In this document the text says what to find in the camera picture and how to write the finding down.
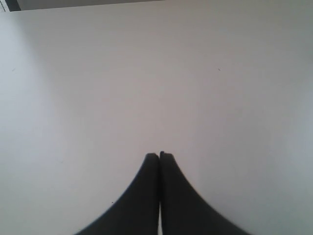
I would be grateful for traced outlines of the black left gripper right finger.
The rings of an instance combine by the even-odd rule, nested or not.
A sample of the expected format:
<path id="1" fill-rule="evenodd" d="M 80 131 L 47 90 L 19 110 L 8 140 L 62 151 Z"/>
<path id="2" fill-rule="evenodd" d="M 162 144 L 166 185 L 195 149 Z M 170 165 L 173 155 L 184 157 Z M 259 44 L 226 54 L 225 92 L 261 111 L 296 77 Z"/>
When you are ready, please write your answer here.
<path id="1" fill-rule="evenodd" d="M 242 235 L 193 189 L 174 156 L 160 152 L 161 226 L 164 235 Z"/>

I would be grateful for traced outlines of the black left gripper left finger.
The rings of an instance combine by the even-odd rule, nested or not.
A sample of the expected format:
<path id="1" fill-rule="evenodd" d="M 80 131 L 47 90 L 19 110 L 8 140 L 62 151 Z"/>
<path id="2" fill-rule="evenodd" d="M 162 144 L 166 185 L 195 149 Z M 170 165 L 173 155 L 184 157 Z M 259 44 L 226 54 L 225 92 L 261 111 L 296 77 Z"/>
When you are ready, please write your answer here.
<path id="1" fill-rule="evenodd" d="M 159 157 L 145 156 L 135 178 L 113 205 L 81 235 L 157 235 L 159 220 Z"/>

